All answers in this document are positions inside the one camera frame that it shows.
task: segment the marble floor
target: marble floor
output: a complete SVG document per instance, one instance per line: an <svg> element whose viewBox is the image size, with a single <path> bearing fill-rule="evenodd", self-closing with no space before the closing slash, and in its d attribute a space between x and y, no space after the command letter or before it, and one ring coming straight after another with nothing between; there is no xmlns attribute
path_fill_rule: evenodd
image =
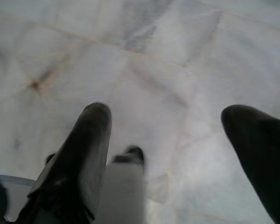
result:
<svg viewBox="0 0 280 224"><path fill-rule="evenodd" d="M272 224L220 124L280 118L280 0L0 0L0 174L37 178L83 108L147 156L147 224Z"/></svg>

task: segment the dark stain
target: dark stain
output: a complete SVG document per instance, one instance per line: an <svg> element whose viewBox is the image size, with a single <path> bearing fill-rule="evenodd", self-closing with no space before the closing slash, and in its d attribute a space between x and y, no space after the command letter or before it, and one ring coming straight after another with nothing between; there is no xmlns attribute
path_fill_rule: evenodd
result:
<svg viewBox="0 0 280 224"><path fill-rule="evenodd" d="M70 55L66 54L61 60L59 60L57 63L54 63L53 65L51 65L50 67L48 67L43 74L40 76L40 78L36 81L33 81L30 85L29 88L32 90L35 90L37 92L41 91L42 85L47 82L50 77L52 77L53 75L56 74L56 71L63 65L65 64L68 59L69 59Z"/></svg>
<svg viewBox="0 0 280 224"><path fill-rule="evenodd" d="M21 146L21 141L18 138L14 139L13 149L18 151Z"/></svg>
<svg viewBox="0 0 280 224"><path fill-rule="evenodd" d="M49 69L47 69L42 75L41 77L37 80L31 83L31 85L29 86L31 89L39 92L41 89L41 85L42 83L44 83L50 76L51 74L54 72L55 70L55 66L54 67L50 67Z"/></svg>

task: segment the floor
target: floor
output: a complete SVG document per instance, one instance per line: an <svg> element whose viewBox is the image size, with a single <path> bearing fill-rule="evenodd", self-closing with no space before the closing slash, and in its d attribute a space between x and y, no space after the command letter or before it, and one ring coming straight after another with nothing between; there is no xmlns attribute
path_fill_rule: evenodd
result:
<svg viewBox="0 0 280 224"><path fill-rule="evenodd" d="M280 118L280 0L0 0L0 174L37 178L83 108L147 156L148 224L272 224L221 110Z"/></svg>

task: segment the floor tile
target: floor tile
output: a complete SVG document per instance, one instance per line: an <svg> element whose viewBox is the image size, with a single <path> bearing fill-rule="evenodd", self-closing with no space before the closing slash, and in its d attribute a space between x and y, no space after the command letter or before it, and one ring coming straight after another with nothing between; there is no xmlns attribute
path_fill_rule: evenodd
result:
<svg viewBox="0 0 280 224"><path fill-rule="evenodd" d="M271 0L201 0L231 13L252 18L280 29L280 1Z"/></svg>
<svg viewBox="0 0 280 224"><path fill-rule="evenodd" d="M169 63L186 65L204 56L212 42L221 12L193 0L174 0L154 22L144 52Z"/></svg>
<svg viewBox="0 0 280 224"><path fill-rule="evenodd" d="M215 126L232 104L271 113L280 86L280 33L227 15L205 70L197 102Z"/></svg>
<svg viewBox="0 0 280 224"><path fill-rule="evenodd" d="M165 203L168 199L170 178L168 174L162 174L147 181L146 197L157 203Z"/></svg>
<svg viewBox="0 0 280 224"><path fill-rule="evenodd" d="M177 80L182 86L183 74L171 69L164 77L175 75L172 83L141 60L131 60L107 101L113 117L108 157L138 145L146 154L148 179L166 171L188 108L176 88Z"/></svg>
<svg viewBox="0 0 280 224"><path fill-rule="evenodd" d="M46 141L55 137L53 132L54 121L35 91L22 91L2 101L0 174L35 180L44 166L40 158L42 147L47 147Z"/></svg>
<svg viewBox="0 0 280 224"><path fill-rule="evenodd" d="M199 97L195 94L190 102L187 118L183 124L183 138L180 139L180 147L187 147L195 141L202 140L216 131L203 107L199 104Z"/></svg>
<svg viewBox="0 0 280 224"><path fill-rule="evenodd" d="M176 224L177 216L175 210L168 206L155 203L147 199L146 201L146 223L147 224Z"/></svg>
<svg viewBox="0 0 280 224"><path fill-rule="evenodd" d="M78 117L86 107L83 104L54 99L50 96L44 99L44 103L48 113L55 120L57 127L65 137L71 132Z"/></svg>
<svg viewBox="0 0 280 224"><path fill-rule="evenodd" d="M232 220L225 220L216 216L204 215L188 210L177 210L178 224L243 224Z"/></svg>
<svg viewBox="0 0 280 224"><path fill-rule="evenodd" d="M193 0L106 0L95 35L103 42L185 65L205 50L220 14Z"/></svg>
<svg viewBox="0 0 280 224"><path fill-rule="evenodd" d="M169 195L188 209L244 223L272 223L223 131L179 151Z"/></svg>
<svg viewBox="0 0 280 224"><path fill-rule="evenodd" d="M80 38L30 23L15 44L15 54L25 73L41 82L81 44Z"/></svg>
<svg viewBox="0 0 280 224"><path fill-rule="evenodd" d="M63 0L58 6L55 26L77 35L89 36L99 12L99 0Z"/></svg>
<svg viewBox="0 0 280 224"><path fill-rule="evenodd" d="M58 0L0 0L0 11L17 17L52 25Z"/></svg>
<svg viewBox="0 0 280 224"><path fill-rule="evenodd" d="M25 88L28 82L12 57L14 44L24 27L23 22L0 14L0 101Z"/></svg>
<svg viewBox="0 0 280 224"><path fill-rule="evenodd" d="M123 50L84 42L67 55L66 64L56 72L49 91L57 98L85 106L96 101L105 102L126 62L127 54Z"/></svg>

